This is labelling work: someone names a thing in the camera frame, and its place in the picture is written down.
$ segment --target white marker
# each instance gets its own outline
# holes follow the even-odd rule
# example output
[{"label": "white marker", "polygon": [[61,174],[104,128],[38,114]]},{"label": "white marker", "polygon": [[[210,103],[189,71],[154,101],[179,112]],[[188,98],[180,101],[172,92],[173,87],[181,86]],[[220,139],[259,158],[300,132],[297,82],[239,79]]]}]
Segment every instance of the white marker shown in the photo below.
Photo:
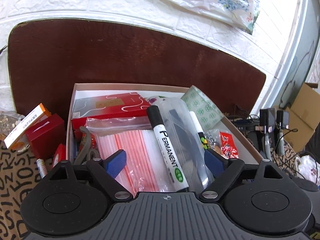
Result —
[{"label": "white marker", "polygon": [[147,108],[147,115],[153,131],[155,132],[174,189],[176,191],[187,191],[189,188],[188,182],[186,181],[177,155],[172,147],[167,130],[164,127],[164,122],[158,106],[149,106]]},{"label": "white marker", "polygon": [[44,160],[37,159],[37,166],[38,166],[38,170],[40,173],[40,177],[41,177],[41,179],[43,179],[43,177],[48,174],[47,168],[45,167],[45,164],[44,164]]}]

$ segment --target white brick wall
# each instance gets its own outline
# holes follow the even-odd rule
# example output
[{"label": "white brick wall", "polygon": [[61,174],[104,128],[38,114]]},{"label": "white brick wall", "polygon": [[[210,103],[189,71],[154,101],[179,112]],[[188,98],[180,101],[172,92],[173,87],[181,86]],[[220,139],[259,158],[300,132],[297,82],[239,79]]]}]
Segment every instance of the white brick wall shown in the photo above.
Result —
[{"label": "white brick wall", "polygon": [[[253,35],[188,12],[166,0],[0,0],[0,48],[12,28],[23,21],[53,17],[88,18],[149,27],[220,49],[267,75],[252,111],[277,78],[297,0],[263,0]],[[7,52],[0,55],[0,110],[14,110]]]}]

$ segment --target marker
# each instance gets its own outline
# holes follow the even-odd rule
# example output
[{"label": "marker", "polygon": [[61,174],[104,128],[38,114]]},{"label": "marker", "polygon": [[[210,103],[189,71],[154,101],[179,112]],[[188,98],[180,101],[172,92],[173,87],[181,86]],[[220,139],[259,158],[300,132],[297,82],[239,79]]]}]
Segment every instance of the marker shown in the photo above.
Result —
[{"label": "marker", "polygon": [[153,131],[155,132],[174,189],[176,191],[187,191],[189,188],[188,182],[186,181],[177,155],[172,147],[167,130],[164,127],[164,122],[158,106],[149,106],[147,108],[147,115]]},{"label": "marker", "polygon": [[206,150],[206,149],[209,149],[209,145],[208,145],[208,142],[206,140],[206,138],[204,137],[204,133],[203,133],[203,129],[201,127],[201,124],[199,123],[199,120],[196,116],[196,113],[193,112],[193,111],[190,111],[189,112],[190,115],[191,115],[191,118],[193,120],[193,123],[195,124],[195,127],[196,127],[196,130],[197,130],[197,133],[200,137],[200,140],[201,140],[201,143],[202,143],[202,147]]},{"label": "marker", "polygon": [[45,167],[45,164],[44,164],[44,160],[37,159],[37,166],[38,166],[38,170],[40,173],[40,177],[41,177],[41,179],[43,179],[43,177],[48,174],[47,168]]}]

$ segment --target wooden headboard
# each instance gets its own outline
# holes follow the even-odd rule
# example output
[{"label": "wooden headboard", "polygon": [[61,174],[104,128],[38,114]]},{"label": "wooden headboard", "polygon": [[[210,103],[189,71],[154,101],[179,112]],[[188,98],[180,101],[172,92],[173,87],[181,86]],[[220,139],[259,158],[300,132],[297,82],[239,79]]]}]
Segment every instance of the wooden headboard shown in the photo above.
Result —
[{"label": "wooden headboard", "polygon": [[250,112],[266,76],[227,53],[160,31],[83,19],[18,24],[8,41],[13,99],[20,114],[43,103],[68,118],[74,83],[121,82],[190,87],[222,112]]}]

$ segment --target red box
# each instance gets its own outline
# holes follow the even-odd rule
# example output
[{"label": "red box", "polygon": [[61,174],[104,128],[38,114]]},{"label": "red box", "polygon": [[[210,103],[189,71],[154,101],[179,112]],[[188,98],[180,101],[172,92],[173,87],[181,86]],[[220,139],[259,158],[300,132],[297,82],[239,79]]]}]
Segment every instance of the red box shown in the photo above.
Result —
[{"label": "red box", "polygon": [[149,106],[137,92],[77,99],[71,118],[72,128],[76,131],[85,125],[87,117],[108,119],[146,116]]},{"label": "red box", "polygon": [[33,154],[37,159],[49,159],[60,143],[66,143],[64,121],[57,114],[31,126],[26,131]]}]

